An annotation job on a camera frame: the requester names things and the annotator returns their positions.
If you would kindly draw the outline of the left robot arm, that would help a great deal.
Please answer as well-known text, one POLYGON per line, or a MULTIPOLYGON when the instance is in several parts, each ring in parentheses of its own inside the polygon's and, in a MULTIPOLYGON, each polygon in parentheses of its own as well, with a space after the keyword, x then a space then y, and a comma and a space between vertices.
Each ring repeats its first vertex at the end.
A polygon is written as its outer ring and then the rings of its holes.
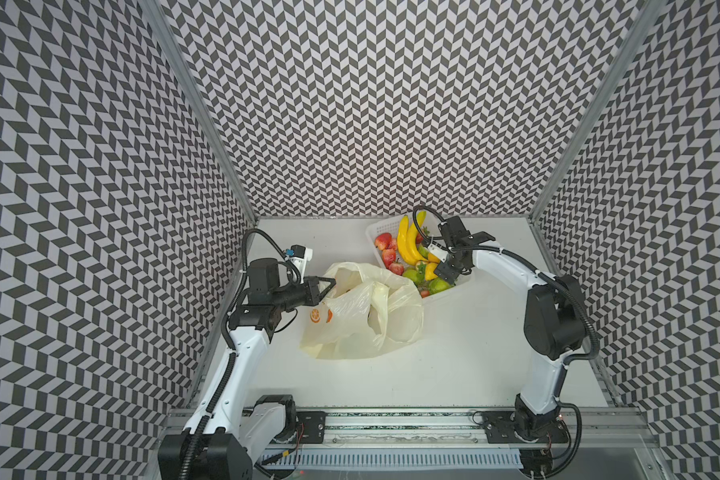
POLYGON ((182 429, 162 440, 157 464, 163 479, 250 479, 255 474, 285 479, 287 473, 269 466, 302 444, 306 426, 292 395, 264 395, 251 412, 245 400, 274 336, 288 326, 283 315, 318 306, 336 281, 306 275, 313 252, 303 245, 275 246, 274 257, 249 259, 255 235, 276 244, 258 228, 243 234, 240 280, 221 319, 224 358, 182 429))

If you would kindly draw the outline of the yellow lemon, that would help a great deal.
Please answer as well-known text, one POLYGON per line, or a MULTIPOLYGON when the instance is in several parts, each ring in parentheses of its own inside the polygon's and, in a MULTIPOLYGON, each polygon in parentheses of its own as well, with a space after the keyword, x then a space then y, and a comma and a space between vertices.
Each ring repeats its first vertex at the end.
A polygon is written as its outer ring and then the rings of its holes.
POLYGON ((425 267, 425 280, 432 281, 437 278, 436 269, 438 267, 437 262, 429 262, 425 267))

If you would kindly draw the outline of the green pear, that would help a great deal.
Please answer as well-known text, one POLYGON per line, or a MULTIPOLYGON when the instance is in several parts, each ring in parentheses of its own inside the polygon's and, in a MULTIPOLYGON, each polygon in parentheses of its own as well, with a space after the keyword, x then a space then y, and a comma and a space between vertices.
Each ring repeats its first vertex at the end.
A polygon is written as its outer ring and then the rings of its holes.
POLYGON ((436 295, 452 288, 452 285, 441 278, 434 278, 428 283, 428 291, 430 295, 436 295))

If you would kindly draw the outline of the yellow plastic bag orange print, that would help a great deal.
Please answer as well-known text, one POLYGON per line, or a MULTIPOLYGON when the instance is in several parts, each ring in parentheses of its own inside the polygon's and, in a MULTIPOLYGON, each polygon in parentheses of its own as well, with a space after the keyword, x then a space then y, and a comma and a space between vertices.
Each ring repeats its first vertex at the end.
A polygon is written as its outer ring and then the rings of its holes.
POLYGON ((417 342, 423 299, 408 278, 368 263, 338 262, 335 286, 309 313, 300 349, 320 360, 378 357, 417 342))

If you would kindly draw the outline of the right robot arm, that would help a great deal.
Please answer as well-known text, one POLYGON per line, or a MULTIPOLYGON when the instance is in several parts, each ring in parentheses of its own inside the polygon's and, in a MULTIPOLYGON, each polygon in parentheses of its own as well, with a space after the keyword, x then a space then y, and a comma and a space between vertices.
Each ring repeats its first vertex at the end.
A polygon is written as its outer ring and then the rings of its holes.
POLYGON ((438 230, 429 247, 440 259, 435 269, 438 277, 453 285, 460 276, 478 269, 525 300, 523 334, 534 355, 511 421, 515 436, 532 442, 563 408, 560 395, 570 365, 599 353, 599 339, 586 313, 580 284, 570 275, 542 271, 486 232, 470 232, 457 216, 440 220, 438 230))

